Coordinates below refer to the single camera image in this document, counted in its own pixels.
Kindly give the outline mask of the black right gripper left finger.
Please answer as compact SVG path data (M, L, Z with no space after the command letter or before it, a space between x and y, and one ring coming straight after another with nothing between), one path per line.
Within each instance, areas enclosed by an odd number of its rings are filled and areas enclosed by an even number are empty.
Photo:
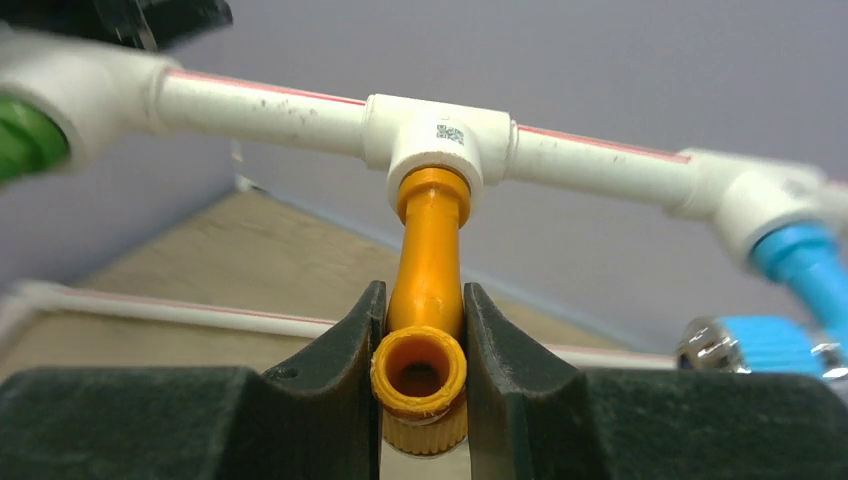
M5 479L376 479L386 287L264 372L62 367L1 386Z

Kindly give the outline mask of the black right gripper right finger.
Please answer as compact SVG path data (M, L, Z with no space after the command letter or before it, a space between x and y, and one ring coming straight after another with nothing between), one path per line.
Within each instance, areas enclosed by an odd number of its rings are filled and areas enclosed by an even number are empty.
M843 479L847 408L792 374L578 369L464 287L475 479Z

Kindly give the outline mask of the orange faucet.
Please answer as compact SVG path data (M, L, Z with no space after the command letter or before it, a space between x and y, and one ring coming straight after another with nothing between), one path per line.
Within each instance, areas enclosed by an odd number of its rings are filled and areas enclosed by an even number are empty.
M469 208L468 185L447 169L419 169L398 190L405 234L370 382L384 440L411 456L444 454L468 432L459 230Z

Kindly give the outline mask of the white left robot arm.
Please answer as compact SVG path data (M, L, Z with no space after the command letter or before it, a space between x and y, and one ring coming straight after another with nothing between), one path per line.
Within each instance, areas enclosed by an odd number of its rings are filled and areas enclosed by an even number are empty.
M165 51L233 24L223 0L1 0L17 29Z

